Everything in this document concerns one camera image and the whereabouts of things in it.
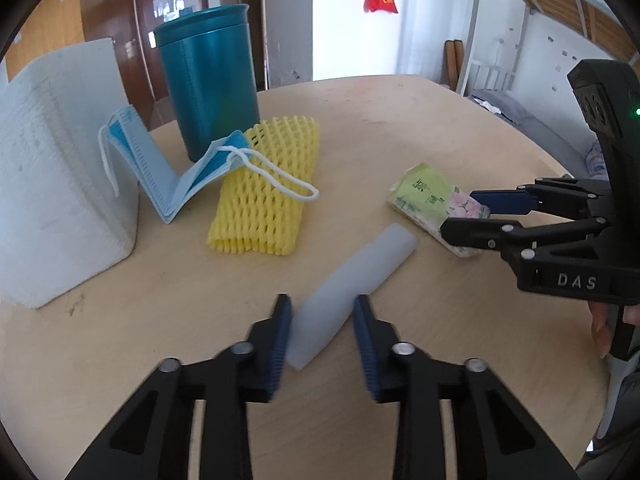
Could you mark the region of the person's right hand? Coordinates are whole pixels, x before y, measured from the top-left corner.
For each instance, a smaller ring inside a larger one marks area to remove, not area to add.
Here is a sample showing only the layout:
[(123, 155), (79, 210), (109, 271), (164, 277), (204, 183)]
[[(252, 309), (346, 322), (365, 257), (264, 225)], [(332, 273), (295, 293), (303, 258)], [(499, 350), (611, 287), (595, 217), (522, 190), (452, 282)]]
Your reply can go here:
[[(608, 311), (612, 309), (609, 304), (589, 301), (588, 307), (591, 313), (591, 335), (596, 346), (598, 356), (603, 359), (612, 346), (612, 332), (608, 326)], [(625, 323), (640, 325), (640, 306), (629, 306), (624, 309), (623, 321)]]

